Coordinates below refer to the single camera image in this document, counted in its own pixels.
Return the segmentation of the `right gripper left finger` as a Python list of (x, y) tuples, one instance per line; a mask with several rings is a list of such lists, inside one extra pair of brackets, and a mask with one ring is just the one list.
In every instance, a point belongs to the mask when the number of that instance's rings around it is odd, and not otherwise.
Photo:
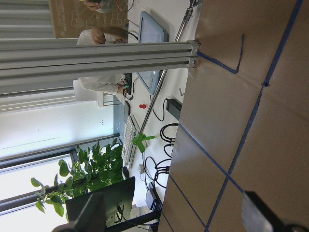
[(54, 232), (104, 232), (106, 212), (103, 193), (89, 193), (65, 202), (69, 222)]

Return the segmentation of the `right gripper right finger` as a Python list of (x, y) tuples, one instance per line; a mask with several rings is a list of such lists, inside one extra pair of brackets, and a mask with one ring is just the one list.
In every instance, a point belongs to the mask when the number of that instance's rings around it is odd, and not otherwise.
[(248, 232), (307, 232), (297, 223), (283, 222), (254, 191), (244, 191), (241, 204), (243, 227)]

